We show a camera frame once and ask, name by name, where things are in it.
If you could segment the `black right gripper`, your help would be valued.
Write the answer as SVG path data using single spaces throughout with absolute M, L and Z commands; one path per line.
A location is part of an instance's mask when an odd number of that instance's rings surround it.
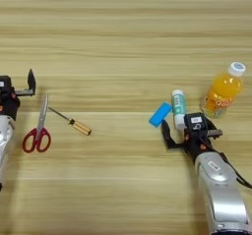
M 184 143 L 176 143 L 170 135 L 170 128 L 165 120 L 161 122 L 161 133 L 164 143 L 168 149 L 184 148 L 185 152 L 193 161 L 204 152 L 216 151 L 212 146 L 210 138 L 217 139 L 222 135 L 222 130 L 218 130 L 214 123 L 205 116 L 208 131 L 186 130 L 184 133 Z

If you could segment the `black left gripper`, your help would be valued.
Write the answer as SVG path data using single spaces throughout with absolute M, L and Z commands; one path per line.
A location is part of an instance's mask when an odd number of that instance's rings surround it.
M 15 90 L 10 88 L 6 91 L 0 89 L 0 115 L 6 115 L 15 120 L 21 105 L 19 97 L 35 95 L 36 81 L 32 70 L 29 70 L 28 85 L 29 89 Z

